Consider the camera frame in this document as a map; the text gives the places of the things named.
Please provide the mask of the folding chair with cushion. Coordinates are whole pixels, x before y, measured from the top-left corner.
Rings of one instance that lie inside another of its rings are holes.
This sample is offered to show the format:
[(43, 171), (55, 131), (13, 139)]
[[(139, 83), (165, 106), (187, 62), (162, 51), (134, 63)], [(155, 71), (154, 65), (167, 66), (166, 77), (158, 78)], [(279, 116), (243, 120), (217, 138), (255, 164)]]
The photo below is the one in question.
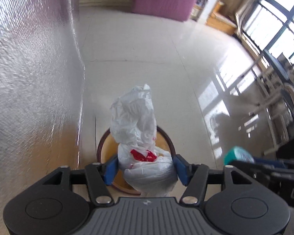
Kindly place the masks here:
[[(257, 107), (255, 110), (253, 110), (252, 112), (249, 112), (250, 117), (257, 115), (261, 111), (266, 112), (266, 118), (267, 118), (267, 122), (269, 125), (272, 141), (273, 141), (273, 148), (262, 152), (262, 155), (266, 156), (268, 154), (277, 152), (277, 150), (281, 146), (283, 146), (284, 144), (286, 144), (289, 141), (287, 125), (286, 125), (285, 120), (283, 118), (283, 114), (285, 112), (289, 111), (291, 114), (293, 123), (294, 123), (294, 107), (292, 104), (291, 97), (286, 92), (285, 87), (284, 87), (285, 83), (292, 83), (289, 76), (287, 75), (287, 72), (285, 71), (285, 69), (283, 68), (283, 66), (279, 62), (279, 60), (277, 60), (275, 57), (273, 57), (272, 54), (270, 54), (268, 50), (265, 49), (261, 53), (258, 60), (261, 60), (262, 58), (264, 58), (269, 63), (269, 65), (272, 67), (273, 71), (277, 75), (277, 78), (279, 79), (279, 86), (277, 88), (274, 88), (273, 90), (270, 90), (269, 88), (265, 87), (264, 83), (261, 82), (259, 77), (256, 77), (256, 81), (257, 81), (258, 85), (262, 88), (262, 91), (266, 94), (266, 97), (264, 98), (264, 101), (259, 102), (257, 104)], [(284, 101), (283, 109), (281, 109), (275, 115), (271, 115), (269, 112), (270, 106), (274, 105), (275, 103), (277, 103), (281, 100)], [(275, 133), (275, 130), (273, 128), (273, 121), (277, 118), (280, 119), (280, 122), (281, 122), (281, 125), (283, 128), (283, 132), (284, 132), (284, 136), (285, 136), (285, 140), (280, 143), (277, 142), (277, 139), (276, 139), (277, 134)]]

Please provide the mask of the yellow wastebasket dark rim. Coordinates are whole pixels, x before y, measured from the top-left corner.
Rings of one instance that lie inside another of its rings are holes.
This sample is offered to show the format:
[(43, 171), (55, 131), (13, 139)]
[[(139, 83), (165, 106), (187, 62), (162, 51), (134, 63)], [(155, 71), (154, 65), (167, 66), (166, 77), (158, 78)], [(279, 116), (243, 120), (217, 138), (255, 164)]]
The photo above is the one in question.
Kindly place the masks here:
[(121, 163), (111, 186), (120, 192), (141, 197), (163, 197), (170, 194), (177, 183), (172, 158), (175, 147), (160, 127), (157, 128), (155, 148), (138, 150), (133, 147), (120, 146), (110, 130), (100, 139), (97, 160), (106, 163), (120, 151)]

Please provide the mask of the wooden staircase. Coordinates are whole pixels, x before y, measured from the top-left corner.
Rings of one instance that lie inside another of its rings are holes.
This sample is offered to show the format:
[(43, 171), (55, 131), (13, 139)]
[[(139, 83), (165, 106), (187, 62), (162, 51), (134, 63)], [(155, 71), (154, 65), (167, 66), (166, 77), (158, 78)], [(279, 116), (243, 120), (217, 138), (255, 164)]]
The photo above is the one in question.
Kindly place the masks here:
[[(193, 21), (198, 21), (207, 3), (208, 0), (196, 0), (196, 3), (192, 8), (190, 19)], [(224, 5), (225, 4), (223, 2), (217, 1), (214, 8), (210, 12), (205, 24), (229, 36), (233, 36), (237, 29), (237, 26), (229, 18), (223, 16), (220, 13), (220, 10)]]

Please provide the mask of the white plastic bag red print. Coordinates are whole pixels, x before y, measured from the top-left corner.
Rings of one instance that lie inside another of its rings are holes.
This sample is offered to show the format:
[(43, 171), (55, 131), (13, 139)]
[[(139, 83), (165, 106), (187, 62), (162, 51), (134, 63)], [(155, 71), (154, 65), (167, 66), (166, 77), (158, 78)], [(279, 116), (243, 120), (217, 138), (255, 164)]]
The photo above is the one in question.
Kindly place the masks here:
[(111, 105), (110, 133), (120, 145), (153, 150), (157, 135), (151, 88), (135, 86)]

